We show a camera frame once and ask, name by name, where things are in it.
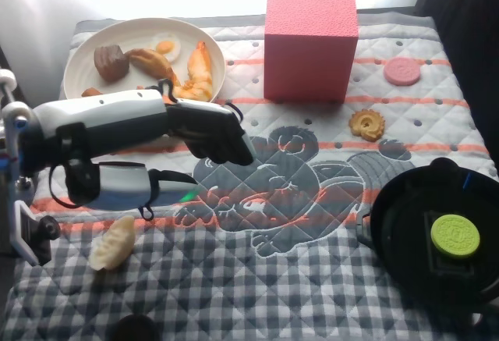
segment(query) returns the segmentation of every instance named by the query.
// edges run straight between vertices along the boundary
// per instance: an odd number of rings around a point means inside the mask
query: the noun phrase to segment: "pink cookie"
[[[421,77],[419,64],[414,59],[393,58],[388,60],[383,70],[384,78],[396,86],[410,86]]]

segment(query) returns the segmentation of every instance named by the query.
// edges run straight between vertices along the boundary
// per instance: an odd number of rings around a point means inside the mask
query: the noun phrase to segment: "egg yolk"
[[[172,41],[162,41],[156,45],[156,52],[160,54],[168,54],[175,47],[175,43]]]

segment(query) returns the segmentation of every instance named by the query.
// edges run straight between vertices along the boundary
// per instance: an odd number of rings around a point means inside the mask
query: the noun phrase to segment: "white plate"
[[[225,59],[217,42],[200,28],[189,23],[173,19],[137,19],[117,23],[99,31],[86,40],[75,51],[64,72],[63,87],[68,99],[81,98],[89,87],[95,87],[101,93],[135,90],[137,86],[157,85],[157,80],[130,65],[129,73],[114,83],[104,81],[95,69],[94,50],[100,46],[118,44],[123,52],[133,48],[151,48],[157,34],[172,33],[181,44],[180,56],[172,63],[173,70],[183,83],[189,79],[187,61],[198,41],[204,41],[211,59],[213,77],[213,97],[217,97],[225,78]]]

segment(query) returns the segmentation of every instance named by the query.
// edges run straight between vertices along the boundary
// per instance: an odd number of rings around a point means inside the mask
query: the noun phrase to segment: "quilted mat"
[[[434,23],[389,13],[359,15],[359,43],[343,105],[287,105],[263,98],[264,17],[191,19],[225,53],[219,103],[232,101],[257,150],[248,167],[194,158],[168,138],[103,160],[192,174],[203,185],[187,204],[137,211],[65,210],[42,172],[32,205],[54,215],[62,236],[52,261],[19,261],[4,340],[106,340],[128,314],[145,314],[163,340],[493,339],[499,321],[464,329],[407,297],[376,254],[359,245],[356,212],[397,174],[437,157],[497,179]],[[72,52],[114,20],[80,23]],[[415,59],[421,80],[395,87],[383,76],[394,56]],[[355,111],[386,121],[370,143],[350,133]],[[54,192],[67,197],[63,173]],[[136,245],[113,272],[88,265],[92,239],[135,215]]]

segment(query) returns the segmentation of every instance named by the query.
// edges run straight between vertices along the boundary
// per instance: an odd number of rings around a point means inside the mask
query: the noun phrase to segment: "gingham pattern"
[[[415,20],[411,25],[378,20],[361,26],[356,57],[446,59],[435,30],[424,24],[427,21]],[[228,27],[213,23],[204,29],[220,41],[228,60],[263,57],[261,25]],[[97,30],[109,22],[90,24]],[[79,32],[73,46],[91,34]],[[263,66],[228,66],[221,98],[261,98],[262,73]],[[434,103],[351,102],[334,116],[331,106],[241,103],[239,107],[245,112],[243,124],[252,137],[267,139],[279,127],[298,126],[337,148],[321,148],[307,163],[311,166],[334,160],[355,167],[361,162],[351,157],[362,150],[335,146],[344,141],[362,142],[348,129],[349,116],[361,108],[375,108],[384,115],[387,139],[405,144],[483,145],[466,106],[438,102],[445,98],[462,100],[451,69],[422,66],[422,73],[422,80],[401,94],[383,80],[382,66],[354,64],[349,96],[404,95],[435,98]],[[423,126],[416,126],[414,119],[423,121]],[[438,156],[448,156],[460,165],[497,178],[493,162],[480,151],[414,151],[410,162],[425,165]],[[192,172],[199,164],[182,152],[112,158],[182,172]],[[382,185],[388,178],[384,178],[385,173],[381,175],[378,182]],[[376,182],[364,181],[365,186]],[[63,184],[63,178],[56,173],[55,193],[64,196],[65,188],[59,184]],[[40,203],[46,198],[47,173],[43,172],[35,199],[39,215],[47,213]],[[313,241],[263,258],[253,242],[258,231],[227,232],[207,220],[195,226],[193,220],[178,217],[181,210],[185,208],[159,208],[154,222],[137,221],[131,257],[117,271],[97,274],[88,266],[87,258],[93,238],[102,234],[99,222],[123,213],[50,212],[66,223],[62,237],[52,243],[53,258],[44,267],[31,268],[22,261],[17,265],[3,339],[105,340],[112,326],[132,313],[152,318],[164,340],[469,340],[493,339],[499,331],[499,322],[493,317],[465,332],[458,321],[419,307],[400,293],[375,253],[359,245],[348,223],[337,222]],[[283,233],[279,238],[289,238],[284,231],[290,229],[279,229]]]

